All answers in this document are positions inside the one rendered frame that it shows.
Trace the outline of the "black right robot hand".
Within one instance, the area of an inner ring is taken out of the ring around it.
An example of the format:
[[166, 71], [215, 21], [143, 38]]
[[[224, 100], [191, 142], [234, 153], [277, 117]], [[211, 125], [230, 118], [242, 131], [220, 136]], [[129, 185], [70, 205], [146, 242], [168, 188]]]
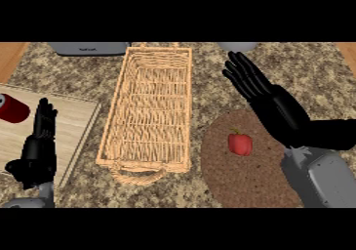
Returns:
[[312, 120], [287, 90], [270, 82], [242, 52], [228, 53], [224, 76], [248, 100], [273, 137], [286, 147], [349, 150], [356, 146], [356, 119]]

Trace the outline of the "grey appliance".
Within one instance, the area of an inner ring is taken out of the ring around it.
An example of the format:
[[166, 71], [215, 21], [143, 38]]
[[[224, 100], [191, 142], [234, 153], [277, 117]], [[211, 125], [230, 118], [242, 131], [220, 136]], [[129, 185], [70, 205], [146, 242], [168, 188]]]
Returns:
[[96, 57], [121, 56], [127, 54], [131, 42], [50, 42], [50, 46], [60, 56]]

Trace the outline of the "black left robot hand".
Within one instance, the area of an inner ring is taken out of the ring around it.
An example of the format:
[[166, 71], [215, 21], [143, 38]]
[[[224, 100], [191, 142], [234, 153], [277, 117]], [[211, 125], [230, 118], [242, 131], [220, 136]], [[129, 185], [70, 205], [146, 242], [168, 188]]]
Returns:
[[10, 161], [5, 170], [31, 189], [54, 181], [57, 172], [56, 120], [59, 110], [48, 98], [39, 100], [34, 131], [28, 136], [22, 158]]

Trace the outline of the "red can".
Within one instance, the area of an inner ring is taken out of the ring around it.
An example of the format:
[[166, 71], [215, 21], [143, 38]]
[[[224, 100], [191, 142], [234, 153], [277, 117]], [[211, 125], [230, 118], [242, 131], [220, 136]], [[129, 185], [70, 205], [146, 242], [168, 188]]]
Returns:
[[0, 94], [0, 119], [20, 123], [31, 116], [31, 107], [8, 94]]

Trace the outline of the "brown round placemat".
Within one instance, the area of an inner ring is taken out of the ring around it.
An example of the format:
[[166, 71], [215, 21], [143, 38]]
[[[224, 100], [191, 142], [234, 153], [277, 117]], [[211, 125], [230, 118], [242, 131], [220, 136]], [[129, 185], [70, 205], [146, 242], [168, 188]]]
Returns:
[[[230, 151], [236, 128], [253, 138], [253, 152]], [[214, 198], [224, 207], [299, 207], [299, 195], [286, 180], [280, 163], [284, 146], [273, 138], [256, 113], [227, 111], [212, 122], [202, 144], [202, 169]]]

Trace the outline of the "wicker basket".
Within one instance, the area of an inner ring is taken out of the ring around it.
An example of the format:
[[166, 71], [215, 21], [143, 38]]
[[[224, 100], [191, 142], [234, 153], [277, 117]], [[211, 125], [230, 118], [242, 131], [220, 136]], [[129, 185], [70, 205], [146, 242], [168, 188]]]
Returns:
[[191, 169], [193, 50], [143, 43], [127, 50], [96, 163], [147, 186]]

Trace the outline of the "pale wooden cutting board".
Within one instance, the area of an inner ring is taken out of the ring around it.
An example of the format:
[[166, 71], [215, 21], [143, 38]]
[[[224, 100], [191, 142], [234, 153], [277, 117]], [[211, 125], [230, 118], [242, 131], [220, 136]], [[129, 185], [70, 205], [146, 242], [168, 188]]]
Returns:
[[0, 114], [26, 115], [28, 110], [34, 122], [0, 119], [0, 171], [16, 176], [25, 188], [47, 181], [63, 186], [100, 104], [0, 84]]

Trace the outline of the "pale grey round object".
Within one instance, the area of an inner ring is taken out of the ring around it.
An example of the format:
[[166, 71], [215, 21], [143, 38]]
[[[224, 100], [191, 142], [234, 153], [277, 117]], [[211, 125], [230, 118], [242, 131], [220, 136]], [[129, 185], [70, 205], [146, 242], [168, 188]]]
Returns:
[[225, 51], [249, 52], [256, 49], [258, 42], [220, 42], [218, 45]]

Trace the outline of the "red bell pepper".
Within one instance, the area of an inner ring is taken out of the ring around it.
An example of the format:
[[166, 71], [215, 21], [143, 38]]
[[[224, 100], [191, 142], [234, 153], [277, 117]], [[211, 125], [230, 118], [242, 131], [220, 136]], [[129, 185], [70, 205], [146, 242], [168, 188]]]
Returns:
[[242, 156], [249, 156], [253, 151], [253, 138], [242, 134], [237, 129], [233, 129], [233, 133], [228, 135], [228, 148]]

